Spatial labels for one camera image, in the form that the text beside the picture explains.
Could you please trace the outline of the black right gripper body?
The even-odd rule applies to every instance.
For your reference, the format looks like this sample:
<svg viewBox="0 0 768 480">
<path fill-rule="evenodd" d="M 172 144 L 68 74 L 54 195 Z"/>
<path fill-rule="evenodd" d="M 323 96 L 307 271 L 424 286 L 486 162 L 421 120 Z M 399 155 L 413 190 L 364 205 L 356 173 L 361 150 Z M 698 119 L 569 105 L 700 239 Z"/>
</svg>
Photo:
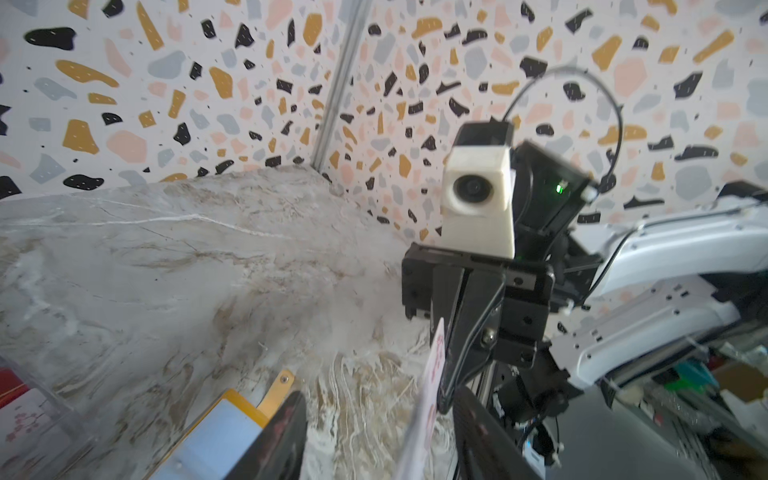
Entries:
<svg viewBox="0 0 768 480">
<path fill-rule="evenodd" d="M 512 146 L 516 174 L 513 193 L 515 256 L 499 258 L 413 244 L 402 262 L 402 303 L 407 318 L 432 316 L 432 280 L 437 266 L 498 270 L 506 275 L 498 330 L 491 360 L 520 368 L 535 362 L 552 305 L 556 283 L 565 275 L 563 255 L 554 254 L 581 208 L 597 195 L 596 183 L 560 156 L 533 142 Z"/>
</svg>

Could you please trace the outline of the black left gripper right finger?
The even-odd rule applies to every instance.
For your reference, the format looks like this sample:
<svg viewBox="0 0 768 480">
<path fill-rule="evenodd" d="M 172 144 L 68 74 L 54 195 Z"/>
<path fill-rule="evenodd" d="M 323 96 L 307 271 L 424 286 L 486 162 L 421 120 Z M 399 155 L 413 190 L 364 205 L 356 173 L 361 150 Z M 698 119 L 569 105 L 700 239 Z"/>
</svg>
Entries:
<svg viewBox="0 0 768 480">
<path fill-rule="evenodd" d="M 468 387 L 456 389 L 452 412 L 459 479 L 539 479 Z"/>
</svg>

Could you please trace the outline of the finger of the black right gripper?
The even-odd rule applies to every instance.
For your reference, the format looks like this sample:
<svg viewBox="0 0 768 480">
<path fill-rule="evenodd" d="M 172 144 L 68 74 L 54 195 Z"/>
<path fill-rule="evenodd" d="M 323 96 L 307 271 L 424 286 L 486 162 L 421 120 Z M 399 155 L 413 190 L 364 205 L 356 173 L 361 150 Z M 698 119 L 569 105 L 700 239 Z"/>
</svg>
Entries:
<svg viewBox="0 0 768 480">
<path fill-rule="evenodd" d="M 450 411 L 460 386 L 476 377 L 490 362 L 496 335 L 483 340 L 486 330 L 498 330 L 506 275 L 498 270 L 467 270 L 437 266 L 432 280 L 432 316 L 445 328 L 445 364 L 437 394 L 437 410 Z"/>
</svg>

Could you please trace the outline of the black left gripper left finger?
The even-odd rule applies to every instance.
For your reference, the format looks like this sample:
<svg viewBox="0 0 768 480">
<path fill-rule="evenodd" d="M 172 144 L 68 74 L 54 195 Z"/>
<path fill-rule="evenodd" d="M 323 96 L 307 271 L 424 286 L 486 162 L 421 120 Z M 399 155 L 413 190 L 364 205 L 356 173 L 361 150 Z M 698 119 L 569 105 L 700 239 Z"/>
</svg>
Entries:
<svg viewBox="0 0 768 480">
<path fill-rule="evenodd" d="M 225 480 L 299 480 L 307 442 L 307 404 L 290 393 Z"/>
</svg>

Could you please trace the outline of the yellow leather card holder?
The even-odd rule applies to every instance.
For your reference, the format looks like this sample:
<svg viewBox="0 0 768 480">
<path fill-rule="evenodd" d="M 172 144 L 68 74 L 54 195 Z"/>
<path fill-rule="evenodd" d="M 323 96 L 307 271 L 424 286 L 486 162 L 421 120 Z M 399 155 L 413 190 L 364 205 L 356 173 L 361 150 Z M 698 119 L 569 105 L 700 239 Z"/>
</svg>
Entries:
<svg viewBox="0 0 768 480">
<path fill-rule="evenodd" d="M 282 370 L 258 405 L 226 390 L 171 448 L 150 479 L 223 479 L 266 428 L 292 390 Z"/>
</svg>

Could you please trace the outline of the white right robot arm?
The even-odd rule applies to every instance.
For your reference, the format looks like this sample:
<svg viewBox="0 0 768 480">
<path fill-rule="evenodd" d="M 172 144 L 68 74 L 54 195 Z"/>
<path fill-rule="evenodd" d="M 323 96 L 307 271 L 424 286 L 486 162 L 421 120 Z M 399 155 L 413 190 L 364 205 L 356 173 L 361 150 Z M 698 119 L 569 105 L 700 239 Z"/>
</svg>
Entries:
<svg viewBox="0 0 768 480">
<path fill-rule="evenodd" d="M 437 247 L 402 261 L 408 317 L 430 319 L 431 400 L 447 413 L 492 363 L 497 414 L 553 417 L 646 356 L 767 315 L 767 195 L 726 184 L 697 210 L 624 225 L 576 224 L 595 183 L 529 142 L 457 144 Z"/>
</svg>

